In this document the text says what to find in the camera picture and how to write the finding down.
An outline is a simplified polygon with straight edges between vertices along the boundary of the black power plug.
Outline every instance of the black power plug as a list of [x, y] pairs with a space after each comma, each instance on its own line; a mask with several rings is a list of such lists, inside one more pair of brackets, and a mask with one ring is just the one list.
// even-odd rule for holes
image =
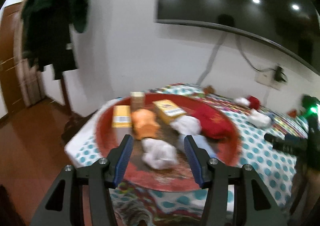
[[276, 82], [287, 82], [286, 79], [284, 79], [283, 74], [284, 74], [283, 73], [283, 68], [280, 67], [280, 66], [277, 66], [273, 79]]

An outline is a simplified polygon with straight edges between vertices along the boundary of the light blue cloth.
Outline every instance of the light blue cloth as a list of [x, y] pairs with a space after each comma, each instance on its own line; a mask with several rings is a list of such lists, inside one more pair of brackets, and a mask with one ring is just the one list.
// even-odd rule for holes
[[[180, 134], [179, 136], [179, 142], [178, 142], [178, 146], [177, 148], [182, 151], [184, 153], [184, 146], [183, 146], [183, 143], [184, 143], [184, 138], [186, 137], [187, 135], [182, 135]], [[201, 148], [201, 149], [205, 149], [209, 155], [210, 158], [216, 158], [217, 155], [215, 154], [215, 152], [212, 150], [212, 148], [210, 147], [210, 145], [207, 143], [207, 139], [204, 137], [204, 136], [201, 136], [201, 135], [192, 135], [195, 143], [197, 144], [198, 148]]]

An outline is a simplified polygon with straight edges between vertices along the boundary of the triangular cutout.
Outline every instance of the triangular cutout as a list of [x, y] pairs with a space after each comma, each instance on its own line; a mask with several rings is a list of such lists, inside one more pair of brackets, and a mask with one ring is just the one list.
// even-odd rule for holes
[[45, 208], [51, 211], [60, 212], [63, 205], [64, 187], [66, 185], [65, 180], [61, 180], [54, 190], [53, 194], [50, 196]]
[[256, 211], [268, 210], [271, 205], [256, 180], [251, 180], [253, 205]]

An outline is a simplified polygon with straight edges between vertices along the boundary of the wooden door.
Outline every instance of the wooden door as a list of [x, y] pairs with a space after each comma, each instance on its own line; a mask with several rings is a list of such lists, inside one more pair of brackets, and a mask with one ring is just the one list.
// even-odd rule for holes
[[5, 7], [0, 24], [0, 83], [9, 115], [25, 108], [13, 60], [14, 29], [20, 9], [21, 3]]

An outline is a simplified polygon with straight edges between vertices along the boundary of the red round tray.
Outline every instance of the red round tray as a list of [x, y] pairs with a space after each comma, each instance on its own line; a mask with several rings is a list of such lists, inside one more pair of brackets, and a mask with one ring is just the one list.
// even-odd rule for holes
[[[205, 104], [201, 100], [181, 95], [147, 93], [145, 98], [145, 108], [152, 109], [152, 102], [164, 99], [173, 101], [190, 115], [192, 115], [192, 113], [202, 104]], [[120, 100], [116, 105], [130, 105], [130, 97]], [[232, 137], [220, 141], [209, 140], [209, 144], [214, 144], [213, 147], [219, 160], [227, 165], [236, 165], [239, 157], [238, 149], [240, 147], [239, 134], [233, 122], [230, 121], [225, 114], [221, 113], [221, 115], [231, 123], [234, 131], [232, 133]], [[113, 106], [101, 115], [96, 127], [96, 141], [104, 157], [108, 155], [112, 148], [117, 147], [116, 138], [111, 127], [112, 116]], [[173, 136], [176, 138], [178, 137], [178, 134], [175, 133], [173, 129], [169, 128], [169, 126], [166, 126], [165, 130], [172, 130], [169, 134], [173, 133]], [[166, 140], [163, 135], [168, 135], [168, 133], [164, 132], [160, 134], [162, 136], [160, 135], [159, 139]], [[135, 140], [130, 161], [124, 174], [124, 179], [142, 187], [157, 191], [184, 192], [199, 189], [199, 186], [194, 181], [185, 155], [179, 151], [178, 153], [179, 164], [176, 167], [166, 170], [154, 170], [144, 164], [141, 160], [143, 155], [141, 141]]]

